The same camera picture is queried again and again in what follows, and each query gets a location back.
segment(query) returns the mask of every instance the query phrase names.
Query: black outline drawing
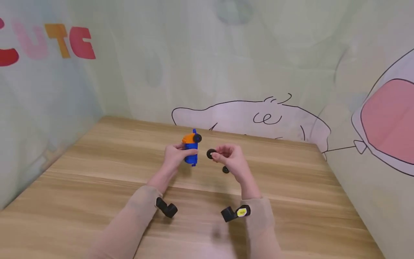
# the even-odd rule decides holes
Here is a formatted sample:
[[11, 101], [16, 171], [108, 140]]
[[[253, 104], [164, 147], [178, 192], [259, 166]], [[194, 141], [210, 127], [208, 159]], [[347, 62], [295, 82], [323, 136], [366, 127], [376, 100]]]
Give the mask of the black outline drawing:
[[[327, 128], [329, 129], [329, 135], [332, 133], [332, 130], [331, 130], [331, 128], [328, 126], [328, 124], [326, 124], [321, 118], [319, 118], [318, 116], [316, 116], [316, 115], [314, 115], [313, 113], [310, 113], [310, 112], [308, 112], [307, 110], [305, 110], [305, 109], [303, 109], [303, 108], [301, 108], [301, 107], [299, 107], [299, 106], [293, 106], [293, 105], [287, 105], [287, 104], [284, 104], [285, 102], [287, 102], [287, 101], [289, 101], [291, 98], [292, 98], [292, 95], [290, 94], [290, 93], [288, 93], [288, 95], [289, 95], [289, 98], [288, 99], [286, 99], [285, 101], [283, 101], [283, 102], [280, 102], [280, 103], [277, 103], [277, 104], [280, 104], [280, 105], [283, 105], [283, 106], [289, 106], [289, 107], [294, 107], [294, 108], [299, 108], [299, 109], [301, 109], [301, 110], [303, 110], [303, 111], [305, 111], [305, 112], [307, 112], [307, 113], [309, 113], [310, 115], [312, 115], [312, 116], [314, 116], [316, 119], [318, 119], [318, 120], [320, 120], [321, 122], [323, 122], [326, 126], [327, 126]], [[228, 101], [228, 102], [221, 102], [221, 103], [218, 103], [218, 104], [214, 104], [214, 105], [212, 105], [212, 106], [209, 106], [209, 107], [207, 107], [207, 108], [205, 108], [205, 109], [191, 109], [191, 108], [186, 108], [186, 107], [177, 107], [177, 108], [174, 108], [173, 110], [172, 110], [172, 112], [171, 112], [171, 118], [173, 119], [173, 122], [174, 122], [174, 124], [175, 125], [177, 125], [177, 123], [176, 123], [176, 121], [174, 120], [174, 116], [173, 116], [173, 113], [174, 113], [174, 111], [175, 110], [177, 110], [177, 109], [188, 109], [188, 110], [191, 110], [191, 111], [205, 111], [205, 110], [207, 110], [207, 109], [210, 109], [210, 108], [212, 108], [212, 107], [214, 107], [214, 106], [216, 106], [216, 105], [220, 105], [220, 104], [226, 104], [226, 103], [230, 103], [230, 102], [265, 102], [266, 100], [268, 100], [268, 99], [270, 99], [270, 98], [273, 98], [273, 96], [270, 96], [270, 97], [268, 97], [268, 98], [266, 98], [266, 99], [264, 99], [263, 101], [245, 101], [245, 100], [235, 100], [235, 101]], [[264, 116], [263, 116], [263, 120], [262, 121], [255, 121], [255, 118], [256, 118], [256, 116], [258, 115], [259, 113], [257, 113], [254, 117], [253, 117], [253, 122], [254, 123], [264, 123], [264, 124], [266, 124], [266, 125], [273, 125], [273, 124], [277, 124], [278, 122], [280, 122], [280, 120], [282, 119], [282, 116], [280, 116], [280, 118], [279, 118], [279, 120], [277, 121], [277, 122], [275, 122], [275, 123], [266, 123], [266, 121], [267, 120], [269, 120], [272, 116], [271, 116], [271, 114], [265, 114]], [[216, 122], [209, 130], [213, 130], [214, 129], [214, 127], [216, 126], [218, 124], [218, 122]], [[302, 129], [302, 132], [303, 132], [303, 140], [304, 141], [306, 141], [306, 137], [305, 137], [305, 131], [304, 131], [304, 129], [303, 129], [303, 127], [302, 127], [302, 125], [300, 125], [300, 127], [301, 127], [301, 129]], [[327, 145], [327, 151], [324, 151], [324, 152], [322, 152], [322, 154], [324, 154], [325, 152], [328, 152], [328, 151], [330, 151], [329, 150], [329, 143], [328, 143], [328, 138], [326, 139], [326, 145]]]
[[[390, 67], [388, 67], [388, 68], [387, 68], [387, 70], [385, 70], [385, 72], [384, 72], [384, 73], [382, 73], [382, 75], [381, 75], [381, 76], [380, 76], [380, 77], [376, 80], [375, 84], [371, 87], [371, 90], [369, 91], [369, 93], [368, 93], [367, 97], [364, 99], [363, 106], [362, 106], [362, 108], [361, 108], [361, 112], [359, 113], [359, 120], [360, 120], [360, 122], [361, 122], [361, 125], [362, 125], [362, 130], [364, 131], [365, 135], [366, 135], [366, 132], [365, 132], [365, 128], [364, 128], [364, 125], [363, 125], [363, 121], [362, 121], [361, 116], [362, 116], [362, 110], [363, 110], [363, 107], [364, 107], [364, 105], [365, 105], [365, 103], [366, 103], [366, 100], [370, 97], [370, 94], [372, 93], [372, 90], [374, 90], [375, 86], [378, 84], [378, 82], [381, 80], [381, 78], [382, 78], [382, 77], [383, 77], [383, 76], [384, 76], [384, 75], [388, 72], [388, 70], [390, 70], [390, 69], [391, 69], [391, 67], [393, 67], [393, 66], [394, 66], [397, 62], [399, 62], [399, 61], [400, 61], [401, 59], [403, 59], [405, 56], [407, 56], [408, 54], [410, 54], [412, 51], [414, 51], [414, 49], [412, 49], [412, 50], [408, 51], [408, 52], [407, 52], [407, 53], [405, 53], [402, 57], [400, 57], [399, 59], [397, 59], [397, 61], [395, 61], [394, 63], [392, 63], [392, 65], [391, 65]], [[413, 83], [413, 82], [411, 82], [411, 81], [409, 81], [409, 80], [402, 79], [402, 78], [393, 78], [393, 79], [391, 79], [391, 80], [387, 81], [386, 83], [384, 83], [383, 85], [381, 85], [380, 87], [378, 87], [378, 89], [379, 89], [379, 88], [381, 88], [382, 86], [384, 86], [385, 84], [387, 84], [387, 83], [389, 83], [389, 82], [393, 81], [393, 80], [403, 80], [403, 81], [406, 81], [406, 82], [409, 82], [409, 83], [413, 84], [413, 86], [414, 86], [414, 83]], [[355, 143], [355, 141], [364, 142], [364, 140], [363, 140], [362, 136], [359, 134], [359, 132], [358, 132], [357, 128], [355, 127], [355, 125], [354, 125], [354, 123], [353, 123], [352, 119], [351, 119], [351, 124], [352, 124], [352, 126], [353, 126], [354, 130], [356, 131], [356, 133], [358, 134], [358, 136], [359, 136], [359, 137], [360, 137], [360, 139], [361, 139], [361, 140], [354, 140], [354, 143]], [[384, 153], [384, 152], [382, 152], [382, 151], [378, 150], [375, 146], [373, 146], [373, 145], [369, 142], [369, 139], [368, 139], [368, 136], [367, 136], [367, 135], [366, 135], [366, 139], [367, 139], [368, 143], [372, 146], [372, 148], [373, 148], [373, 149], [375, 149], [376, 151], [378, 151], [378, 152], [380, 152], [380, 153], [382, 153], [382, 154], [385, 154], [385, 155], [387, 155], [387, 156], [389, 156], [389, 157], [392, 157], [392, 158], [394, 158], [394, 159], [396, 159], [396, 160], [398, 160], [398, 161], [401, 161], [401, 162], [407, 163], [407, 164], [409, 164], [409, 165], [414, 165], [413, 163], [409, 163], [409, 162], [407, 162], [407, 161], [403, 161], [403, 160], [401, 160], [401, 159], [399, 159], [399, 158], [397, 158], [397, 157], [391, 156], [391, 155], [389, 155], [389, 154], [386, 154], [386, 153]], [[395, 168], [395, 167], [393, 167], [392, 165], [388, 164], [387, 162], [383, 161], [380, 157], [376, 156], [376, 155], [372, 152], [372, 150], [371, 150], [370, 148], [368, 148], [368, 150], [371, 152], [371, 154], [372, 154], [373, 156], [375, 156], [376, 158], [378, 158], [380, 161], [382, 161], [382, 162], [383, 162], [384, 164], [386, 164], [387, 166], [389, 166], [389, 167], [391, 167], [391, 168], [393, 168], [393, 169], [395, 169], [395, 170], [397, 170], [397, 171], [399, 171], [399, 172], [401, 172], [401, 173], [403, 173], [403, 174], [406, 174], [406, 175], [408, 175], [408, 176], [414, 177], [414, 175], [412, 175], [412, 174], [408, 174], [408, 173], [405, 173], [405, 172], [403, 172], [403, 171], [401, 171], [401, 170], [398, 170], [397, 168]]]
[[258, 113], [256, 113], [256, 115], [253, 117], [253, 122], [254, 123], [264, 123], [264, 124], [266, 124], [266, 125], [273, 125], [273, 124], [276, 124], [276, 123], [278, 123], [281, 119], [282, 119], [282, 115], [280, 115], [280, 118], [275, 122], [275, 123], [266, 123], [266, 121], [267, 120], [269, 120], [272, 116], [269, 114], [269, 113], [267, 113], [266, 115], [264, 115], [263, 116], [263, 120], [262, 121], [259, 121], [259, 122], [257, 122], [257, 121], [255, 121], [255, 118], [256, 118], [256, 116], [259, 114], [260, 112], [258, 112]]
[[395, 64], [397, 64], [397, 62], [398, 61], [400, 61], [401, 59], [403, 59], [405, 56], [407, 56], [408, 54], [410, 54], [410, 52], [411, 51], [414, 51], [414, 48], [412, 49], [412, 50], [410, 50], [410, 51], [408, 51], [407, 53], [405, 53], [402, 57], [400, 57], [399, 59], [397, 59], [397, 61], [395, 61], [394, 63], [392, 63], [392, 65], [391, 66], [389, 66], [388, 68], [387, 68], [387, 70], [384, 72], [384, 73], [382, 73], [382, 75], [377, 79], [377, 81], [375, 82], [375, 84], [371, 87], [371, 90], [369, 90], [369, 93], [368, 93], [368, 95], [366, 96], [366, 98], [364, 99], [364, 102], [368, 99], [368, 97], [369, 97], [369, 95], [371, 94], [371, 92], [372, 92], [372, 90], [374, 90], [374, 87], [377, 85], [377, 83], [380, 81], [380, 79], [386, 74], [386, 72], [388, 72], [388, 70], [390, 70], [392, 67], [393, 67], [393, 65], [395, 65]]
[[[359, 142], [361, 142], [361, 143], [363, 143], [364, 144], [364, 149], [362, 150], [362, 152], [360, 152], [359, 151], [359, 149], [356, 147], [356, 143], [359, 143]], [[363, 142], [363, 141], [361, 141], [361, 140], [354, 140], [354, 145], [355, 145], [355, 147], [356, 147], [356, 150], [358, 151], [358, 153], [360, 154], [360, 155], [362, 155], [364, 152], [365, 152], [365, 150], [368, 148], [368, 146], [365, 144], [365, 142]]]
[[305, 137], [305, 131], [303, 130], [303, 127], [302, 127], [302, 125], [300, 125], [301, 126], [301, 129], [302, 129], [302, 133], [303, 133], [303, 140], [304, 141], [306, 141], [306, 137]]
[[331, 149], [331, 150], [327, 150], [325, 152], [322, 152], [322, 154], [325, 154], [326, 152], [330, 152], [330, 151], [336, 151], [336, 150], [341, 150], [341, 149], [347, 149], [347, 148], [354, 148], [355, 146], [351, 146], [351, 147], [346, 147], [346, 148], [336, 148], [336, 149]]

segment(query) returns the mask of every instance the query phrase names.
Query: pink cartoon mouth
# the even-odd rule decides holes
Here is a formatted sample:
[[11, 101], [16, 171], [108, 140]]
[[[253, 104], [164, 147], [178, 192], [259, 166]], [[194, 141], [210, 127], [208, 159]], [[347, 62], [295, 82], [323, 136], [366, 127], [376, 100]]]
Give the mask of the pink cartoon mouth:
[[414, 83], [393, 79], [384, 84], [365, 103], [361, 122], [375, 149], [414, 164]]

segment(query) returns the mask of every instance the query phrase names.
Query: building block toy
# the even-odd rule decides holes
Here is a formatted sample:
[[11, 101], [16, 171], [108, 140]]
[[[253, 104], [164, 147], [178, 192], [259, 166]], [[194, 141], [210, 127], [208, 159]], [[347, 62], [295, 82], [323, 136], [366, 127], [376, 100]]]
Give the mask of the building block toy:
[[[207, 150], [207, 157], [208, 157], [208, 159], [213, 159], [213, 157], [211, 156], [211, 153], [215, 153], [215, 152], [216, 152], [216, 150], [213, 149], [213, 148], [210, 148], [209, 150]], [[227, 168], [227, 166], [223, 166], [222, 171], [225, 174], [230, 173], [230, 170]]]
[[169, 218], [173, 218], [173, 216], [178, 212], [178, 209], [174, 204], [171, 203], [170, 205], [167, 205], [161, 197], [156, 199], [155, 205], [162, 211], [162, 213], [164, 213], [165, 216]]
[[236, 218], [247, 217], [251, 214], [250, 206], [249, 205], [242, 205], [236, 211], [233, 211], [231, 207], [227, 207], [221, 211], [221, 215], [225, 222], [232, 221]]
[[[198, 143], [201, 142], [201, 135], [194, 128], [193, 133], [185, 135], [182, 142], [184, 143], [184, 149], [198, 149]], [[189, 155], [184, 158], [184, 161], [187, 164], [191, 164], [191, 166], [195, 166], [197, 164], [197, 155]]]

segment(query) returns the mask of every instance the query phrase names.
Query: wooden tabletop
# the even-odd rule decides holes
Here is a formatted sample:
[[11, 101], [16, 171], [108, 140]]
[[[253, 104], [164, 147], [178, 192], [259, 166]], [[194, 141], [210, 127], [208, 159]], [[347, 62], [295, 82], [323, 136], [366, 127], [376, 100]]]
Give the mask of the wooden tabletop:
[[[183, 164], [164, 200], [179, 211], [158, 211], [135, 258], [246, 258], [242, 219], [220, 211], [238, 207], [240, 187], [205, 153], [237, 143], [263, 194], [286, 259], [383, 258], [334, 174], [311, 144], [199, 130], [199, 162]], [[0, 258], [82, 258], [130, 196], [157, 171], [165, 145], [190, 128], [104, 117], [5, 210]]]

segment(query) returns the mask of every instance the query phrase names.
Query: letter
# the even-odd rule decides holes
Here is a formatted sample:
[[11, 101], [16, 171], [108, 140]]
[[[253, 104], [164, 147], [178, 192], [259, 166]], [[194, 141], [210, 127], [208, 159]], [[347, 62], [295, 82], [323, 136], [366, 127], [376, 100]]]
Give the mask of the letter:
[[[0, 29], [3, 29], [4, 21], [0, 18]], [[19, 60], [19, 54], [16, 49], [0, 49], [0, 67], [7, 67], [13, 65]]]
[[27, 31], [24, 25], [17, 20], [12, 21], [12, 28], [14, 34], [17, 36], [17, 40], [22, 46], [26, 55], [35, 60], [45, 59], [48, 56], [48, 45], [43, 28], [40, 26], [33, 26], [34, 34], [37, 38], [37, 45], [34, 45], [27, 35]]
[[83, 39], [91, 39], [91, 34], [88, 28], [72, 27], [69, 32], [70, 46], [73, 53], [85, 59], [96, 59], [94, 49], [90, 42], [85, 42]]
[[65, 37], [67, 37], [65, 25], [61, 23], [49, 23], [45, 24], [45, 29], [50, 39], [57, 39], [62, 58], [70, 58], [65, 43]]

